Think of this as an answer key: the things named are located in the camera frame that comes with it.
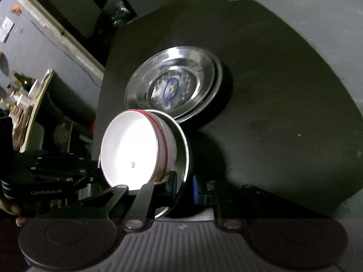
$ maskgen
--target stacked dishes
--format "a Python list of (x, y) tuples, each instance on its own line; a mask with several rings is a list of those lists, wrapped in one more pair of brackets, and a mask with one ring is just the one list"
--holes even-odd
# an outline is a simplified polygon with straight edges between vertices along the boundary
[(156, 115), (128, 110), (117, 115), (103, 136), (100, 161), (108, 184), (140, 189), (162, 181), (175, 164), (177, 146), (168, 125)]
[(208, 50), (173, 47), (149, 58), (133, 74), (125, 105), (156, 109), (184, 122), (201, 112), (215, 97), (223, 70)]

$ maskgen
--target finger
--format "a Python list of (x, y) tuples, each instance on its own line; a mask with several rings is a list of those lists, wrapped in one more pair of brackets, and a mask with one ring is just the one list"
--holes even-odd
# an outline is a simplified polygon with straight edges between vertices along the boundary
[(16, 218), (16, 225), (18, 225), (19, 227), (22, 227), (29, 219), (27, 218)]
[(11, 202), (7, 199), (0, 197), (0, 210), (4, 210), (10, 215), (16, 215), (11, 209)]
[(13, 203), (11, 205), (11, 211), (15, 214), (15, 215), (18, 215), (20, 216), (21, 214), (21, 208), (16, 204), (16, 203)]

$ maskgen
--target screw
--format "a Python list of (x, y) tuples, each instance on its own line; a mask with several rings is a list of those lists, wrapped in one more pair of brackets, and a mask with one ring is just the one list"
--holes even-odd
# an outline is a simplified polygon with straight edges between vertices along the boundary
[(223, 225), (227, 229), (238, 229), (238, 228), (241, 228), (242, 223), (238, 220), (228, 219), (228, 220), (224, 221)]
[(131, 219), (131, 220), (128, 220), (126, 223), (125, 223), (125, 226), (128, 228), (128, 229), (139, 229), (141, 228), (142, 226), (144, 226), (144, 223), (140, 220), (137, 220), (137, 219)]

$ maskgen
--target red rim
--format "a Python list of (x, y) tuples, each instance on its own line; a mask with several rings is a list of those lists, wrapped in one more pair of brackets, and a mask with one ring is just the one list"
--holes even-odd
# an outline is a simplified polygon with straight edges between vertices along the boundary
[(164, 177), (165, 177), (165, 174), (166, 174), (166, 169), (168, 167), (168, 145), (166, 143), (166, 136), (164, 134), (164, 130), (161, 126), (161, 124), (157, 121), (157, 117), (155, 115), (153, 115), (152, 113), (148, 112), (148, 111), (145, 111), (145, 113), (147, 113), (157, 124), (158, 128), (160, 129), (160, 132), (161, 132), (161, 137), (163, 139), (163, 142), (164, 142), (164, 148), (165, 148), (165, 162), (164, 162), (164, 169), (162, 171), (162, 174), (160, 176), (160, 179), (159, 181), (163, 180)]
[[(136, 112), (138, 112), (138, 113), (141, 113), (144, 117), (146, 117), (146, 118), (149, 120), (149, 122), (151, 123), (151, 126), (153, 127), (154, 132), (155, 132), (155, 136), (156, 136), (156, 138), (157, 138), (157, 128), (155, 127), (154, 120), (153, 120), (153, 119), (150, 119), (150, 117), (149, 117), (149, 115), (148, 115), (148, 114), (146, 114), (146, 113), (145, 113), (143, 110), (141, 110), (141, 109), (128, 109), (127, 111), (136, 111)], [(154, 171), (153, 171), (153, 173), (151, 174), (151, 177), (150, 177), (150, 179), (149, 179), (149, 181), (148, 181), (148, 182), (151, 182), (151, 181), (152, 181), (152, 179), (155, 177), (155, 174), (156, 174), (156, 172), (157, 172), (157, 167), (158, 167), (158, 165), (159, 165), (159, 159), (160, 159), (160, 154), (159, 154), (159, 148), (158, 148), (158, 149), (157, 149), (157, 162), (155, 163)]]
[[(165, 134), (164, 134), (164, 130), (161, 127), (161, 125), (159, 124), (159, 122), (157, 121), (157, 118), (155, 117), (155, 115), (153, 115), (152, 113), (149, 113), (148, 111), (144, 111), (142, 109), (129, 109), (129, 110), (130, 111), (137, 111), (137, 112), (141, 113), (142, 115), (144, 115), (151, 122), (151, 125), (153, 126), (156, 135), (157, 135), (157, 132), (155, 130), (155, 126), (157, 126), (159, 128), (159, 131), (161, 133), (161, 137), (162, 137), (163, 143), (164, 143), (164, 149), (165, 149), (164, 168), (163, 168), (163, 171), (162, 171), (162, 174), (161, 174), (160, 178), (156, 180), (156, 181), (161, 181), (165, 177), (166, 169), (167, 169), (167, 166), (168, 166), (168, 147), (167, 147), (167, 144), (166, 144), (166, 137), (165, 137)], [(159, 165), (159, 160), (160, 160), (160, 156), (159, 156), (159, 152), (158, 152), (157, 153), (157, 164), (155, 165), (154, 172), (153, 172), (149, 182), (151, 182), (154, 179), (155, 175), (156, 175), (157, 166)]]

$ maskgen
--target white bowl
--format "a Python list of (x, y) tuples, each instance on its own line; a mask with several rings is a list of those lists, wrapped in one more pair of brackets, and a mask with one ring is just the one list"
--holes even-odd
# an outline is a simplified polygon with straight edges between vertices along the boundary
[(108, 125), (101, 144), (103, 174), (111, 187), (140, 189), (159, 168), (159, 140), (153, 124), (138, 111), (124, 111)]
[(22, 111), (26, 110), (30, 106), (30, 98), (26, 97), (24, 94), (21, 94), (16, 102), (16, 106), (19, 107)]
[(168, 148), (167, 148), (166, 137), (165, 137), (163, 128), (160, 125), (159, 121), (157, 120), (156, 116), (153, 115), (152, 113), (149, 113), (149, 112), (141, 110), (141, 109), (130, 109), (130, 111), (137, 111), (137, 112), (145, 115), (151, 122), (152, 126), (154, 127), (154, 130), (157, 135), (158, 145), (159, 145), (159, 147), (158, 147), (159, 157), (158, 157), (155, 172), (154, 172), (153, 176), (150, 178), (149, 182), (161, 181), (166, 174), (167, 163), (168, 163)]
[(30, 99), (37, 98), (41, 90), (42, 90), (42, 85), (38, 81), (38, 79), (36, 79), (35, 82), (34, 82), (34, 84), (32, 85), (32, 87), (30, 88), (30, 91), (28, 93), (28, 97)]

